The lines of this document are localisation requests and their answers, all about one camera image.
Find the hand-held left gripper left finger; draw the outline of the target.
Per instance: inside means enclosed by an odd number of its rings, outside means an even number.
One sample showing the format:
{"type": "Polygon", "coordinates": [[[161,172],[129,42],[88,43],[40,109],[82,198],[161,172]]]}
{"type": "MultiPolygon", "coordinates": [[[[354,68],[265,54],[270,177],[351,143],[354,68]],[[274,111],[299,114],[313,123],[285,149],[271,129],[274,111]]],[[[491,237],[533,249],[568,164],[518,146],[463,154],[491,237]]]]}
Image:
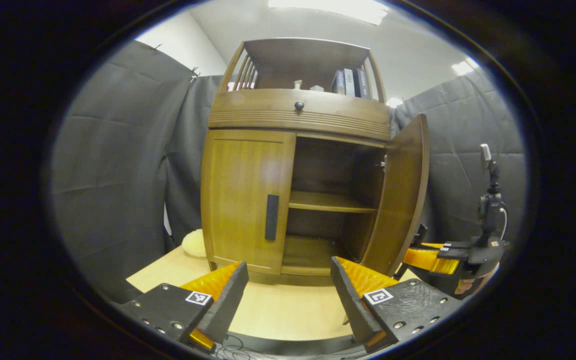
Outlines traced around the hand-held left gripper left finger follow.
{"type": "Polygon", "coordinates": [[[226,339],[248,282],[247,262],[233,262],[184,285],[156,285],[118,309],[162,337],[212,351],[226,339]]]}

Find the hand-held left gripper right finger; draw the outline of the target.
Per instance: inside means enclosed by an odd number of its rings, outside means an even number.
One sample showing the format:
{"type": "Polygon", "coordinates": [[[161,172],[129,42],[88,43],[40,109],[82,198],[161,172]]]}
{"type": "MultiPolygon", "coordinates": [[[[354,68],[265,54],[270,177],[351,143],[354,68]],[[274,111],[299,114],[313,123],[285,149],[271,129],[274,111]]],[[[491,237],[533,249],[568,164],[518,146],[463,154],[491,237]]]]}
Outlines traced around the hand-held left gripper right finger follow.
{"type": "Polygon", "coordinates": [[[398,281],[339,256],[330,259],[330,276],[353,337],[368,353],[435,330],[463,304],[422,280],[398,281]]]}

